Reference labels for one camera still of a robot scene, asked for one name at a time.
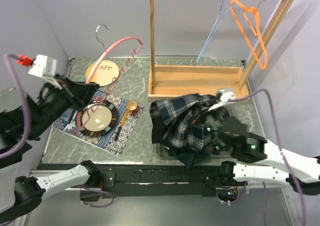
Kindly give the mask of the pink hanger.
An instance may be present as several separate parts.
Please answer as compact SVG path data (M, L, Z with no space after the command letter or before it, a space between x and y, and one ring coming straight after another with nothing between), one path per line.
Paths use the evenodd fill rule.
M89 107L87 109L87 116L88 116L88 119L82 124L82 126L77 126L77 130L80 132L81 130L83 130L85 128L85 125L87 124L87 122L89 121L89 119L91 118L91 113L95 113L97 110L98 110L98 106L100 105L98 103L98 101L100 102L103 102L106 97L107 97L107 94L110 93L114 87L115 87L115 83L118 82L121 78L122 78L122 75L127 72L128 70L128 64L131 63L135 57L135 55L140 51L140 49L142 48L142 46L144 45L143 42L138 38L138 37L134 37L134 36L128 36L128 37L124 37L124 38L121 38L120 40L116 41L115 43L113 43L111 46L109 46L108 48L105 47L104 43L99 39L98 37L98 31L99 31L99 28L103 26L106 30L109 30L109 28L105 25L105 24L100 24L96 27L95 29L95 38L96 40L102 44L103 46L103 49L104 49L104 52L103 54L100 56L100 58L96 61L96 63L94 64L91 72L89 73L89 76L86 80L86 84L89 84L91 83L91 80L95 74L95 72L97 71L99 65L102 63L102 61L107 57L107 55L112 51L114 50L117 46L119 46L120 44L124 43L125 41L128 41L128 40L136 40L138 43L139 43L139 47L137 49L132 49L131 50L131 58L127 58L125 60L125 68L123 67L120 67L119 70L118 70L118 76L117 77L113 77L112 80L111 80L111 88L109 88L108 86L105 86L103 91L104 91L104 98L102 99L99 99L97 98L96 99L96 104L97 104L97 107L96 109L93 109L93 107Z

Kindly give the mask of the green navy plaid skirt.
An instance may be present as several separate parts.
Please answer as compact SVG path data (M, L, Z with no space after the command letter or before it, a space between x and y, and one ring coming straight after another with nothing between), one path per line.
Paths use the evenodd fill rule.
M170 156L182 162L187 169L205 160L209 155L196 152L171 152Z

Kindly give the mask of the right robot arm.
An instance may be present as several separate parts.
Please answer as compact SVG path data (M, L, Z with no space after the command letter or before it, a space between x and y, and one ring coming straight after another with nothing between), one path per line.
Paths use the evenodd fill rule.
M291 186L297 193L316 196L320 193L320 159L279 150L272 141L248 131L236 117L223 117L220 109L202 112L197 119L204 125L217 150L230 150L234 161L220 166L219 180L265 182Z

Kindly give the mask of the light blue wire hanger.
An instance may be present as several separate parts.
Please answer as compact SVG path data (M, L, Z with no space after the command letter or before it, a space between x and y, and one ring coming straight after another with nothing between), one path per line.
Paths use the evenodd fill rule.
M225 0L222 0L221 1L221 4L220 4L220 8L219 8L219 13L217 15L217 18L215 20L215 23L213 24L213 27L196 59L196 65L198 65L198 63L200 62L200 59L204 53L204 51L206 50L209 42L211 41L211 39L213 38L214 34L216 33L216 31L218 30L219 26L221 25L221 23L223 22L224 18L226 17L227 13L229 12L229 9L230 9L230 4L228 4L226 6L226 8L223 8L223 5L224 5L224 1Z

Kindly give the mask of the navy beige plaid skirt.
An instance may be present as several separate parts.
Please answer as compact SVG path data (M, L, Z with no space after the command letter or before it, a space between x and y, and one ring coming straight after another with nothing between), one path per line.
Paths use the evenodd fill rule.
M157 100L150 104L151 140L173 150L193 150L212 154L225 146L214 130L200 121L200 113L215 104L214 95L189 94Z

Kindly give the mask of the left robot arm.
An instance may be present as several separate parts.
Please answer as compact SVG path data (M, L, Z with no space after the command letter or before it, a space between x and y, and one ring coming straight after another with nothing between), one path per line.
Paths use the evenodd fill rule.
M38 141L41 134L49 128L68 109L81 110L87 106L99 89L97 83L83 83L69 80L56 74L53 79L57 86L46 82L40 89L38 101L34 102L24 92L30 114L28 128L24 127L23 104L16 88L0 93L0 224L6 226L16 218L36 209L41 202L70 187L94 187L99 183L100 171L90 160L76 167L46 178L17 176L17 169L23 155L32 146L29 141ZM10 153L22 142L23 132L29 133L22 147Z

